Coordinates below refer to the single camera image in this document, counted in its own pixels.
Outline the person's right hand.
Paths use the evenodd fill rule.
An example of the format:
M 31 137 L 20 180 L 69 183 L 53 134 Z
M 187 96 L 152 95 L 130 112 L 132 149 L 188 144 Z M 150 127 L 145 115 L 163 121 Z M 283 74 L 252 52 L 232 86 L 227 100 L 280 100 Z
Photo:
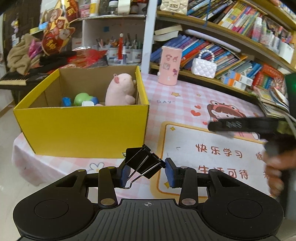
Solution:
M 268 176 L 270 193 L 272 196 L 278 197 L 285 187 L 284 182 L 281 180 L 282 172 L 295 169 L 295 149 L 273 157 L 269 156 L 265 151 L 263 161 L 265 162 L 265 173 Z

